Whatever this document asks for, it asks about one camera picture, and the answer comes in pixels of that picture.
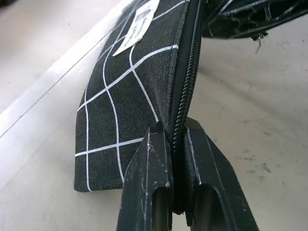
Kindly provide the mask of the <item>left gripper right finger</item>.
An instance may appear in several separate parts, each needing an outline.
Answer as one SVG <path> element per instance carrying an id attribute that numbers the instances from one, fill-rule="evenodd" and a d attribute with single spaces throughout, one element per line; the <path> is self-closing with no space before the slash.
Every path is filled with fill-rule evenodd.
<path id="1" fill-rule="evenodd" d="M 259 231 L 235 171 L 200 123 L 184 133 L 185 216 L 191 231 Z"/>

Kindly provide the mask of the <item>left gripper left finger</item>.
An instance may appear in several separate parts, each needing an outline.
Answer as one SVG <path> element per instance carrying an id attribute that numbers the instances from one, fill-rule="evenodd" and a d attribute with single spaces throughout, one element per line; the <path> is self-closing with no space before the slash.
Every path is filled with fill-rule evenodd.
<path id="1" fill-rule="evenodd" d="M 173 176 L 161 121 L 150 126 L 128 165 L 116 231 L 170 231 Z"/>

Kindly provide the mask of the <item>black grid pencil pouch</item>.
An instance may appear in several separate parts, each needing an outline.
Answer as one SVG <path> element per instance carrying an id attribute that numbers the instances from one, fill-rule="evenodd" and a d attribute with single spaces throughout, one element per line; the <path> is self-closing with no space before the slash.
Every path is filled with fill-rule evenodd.
<path id="1" fill-rule="evenodd" d="M 94 66 L 77 110 L 74 188 L 120 189 L 149 126 L 179 162 L 201 39 L 260 39 L 308 14 L 308 0 L 133 0 Z"/>

